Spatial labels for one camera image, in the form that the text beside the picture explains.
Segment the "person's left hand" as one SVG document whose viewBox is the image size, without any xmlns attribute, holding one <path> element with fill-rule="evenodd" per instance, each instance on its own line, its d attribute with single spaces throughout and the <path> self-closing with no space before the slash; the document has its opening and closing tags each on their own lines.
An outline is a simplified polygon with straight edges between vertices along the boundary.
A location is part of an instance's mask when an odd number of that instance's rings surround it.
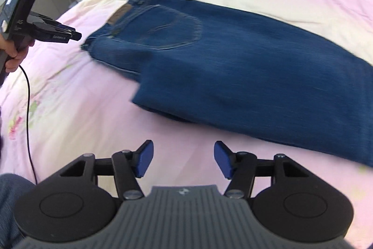
<svg viewBox="0 0 373 249">
<path fill-rule="evenodd" d="M 27 46 L 17 51 L 14 42 L 12 40 L 5 40 L 1 35 L 1 50 L 4 50 L 7 55 L 11 57 L 11 59 L 5 63 L 7 73 L 15 72 L 18 69 L 22 61 L 27 57 L 28 49 L 33 47 L 34 43 L 35 41 L 33 39 L 29 39 L 27 40 Z"/>
</svg>

